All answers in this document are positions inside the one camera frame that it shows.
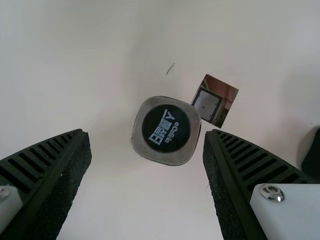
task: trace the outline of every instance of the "dark scratch mark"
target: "dark scratch mark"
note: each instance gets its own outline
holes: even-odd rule
[[[172,64],[172,66],[169,68],[169,70],[166,72],[166,75],[168,75],[168,73],[170,72],[170,70],[174,67],[176,63]]]

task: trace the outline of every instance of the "white surface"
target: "white surface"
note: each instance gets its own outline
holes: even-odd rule
[[[92,165],[60,240],[219,239],[211,197],[199,194],[208,183],[203,134],[185,166],[142,160],[128,142],[136,113],[156,95],[190,103],[210,74],[239,89],[223,130],[296,165],[308,147],[302,140],[320,124],[319,7],[317,0],[0,0],[0,158],[82,128]],[[186,220],[175,226],[177,219]]]
[[[194,103],[194,107],[197,109],[198,113],[203,119],[210,121],[212,114],[218,107],[218,102],[219,98],[216,96],[213,96],[205,91],[201,91],[196,99],[196,102]]]
[[[269,240],[318,240],[320,184],[275,184],[284,201],[272,202],[255,186],[250,205]]]
[[[10,190],[9,195],[0,202],[0,234],[22,208],[23,203],[14,186],[5,186]]]

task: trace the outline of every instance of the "black circular label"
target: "black circular label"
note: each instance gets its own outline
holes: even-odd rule
[[[189,119],[177,106],[169,104],[156,106],[143,120],[142,135],[155,151],[161,153],[177,151],[189,140]]]

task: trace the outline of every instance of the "round object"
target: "round object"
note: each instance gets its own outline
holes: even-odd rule
[[[179,166],[194,154],[200,129],[201,118],[193,106],[170,97],[154,96],[141,105],[131,142],[140,156]]]
[[[151,109],[144,117],[142,135],[155,151],[170,153],[182,148],[190,137],[187,115],[179,107],[169,104]]]
[[[0,186],[0,203],[10,194],[10,189],[6,186]]]
[[[261,194],[268,200],[280,203],[285,200],[285,195],[276,185],[266,183],[260,186]]]

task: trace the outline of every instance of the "metal screw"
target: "metal screw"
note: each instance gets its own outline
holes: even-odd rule
[[[285,200],[285,195],[276,185],[267,183],[260,186],[260,193],[268,200],[280,203]]]
[[[10,189],[6,186],[0,186],[0,203],[10,194]]]

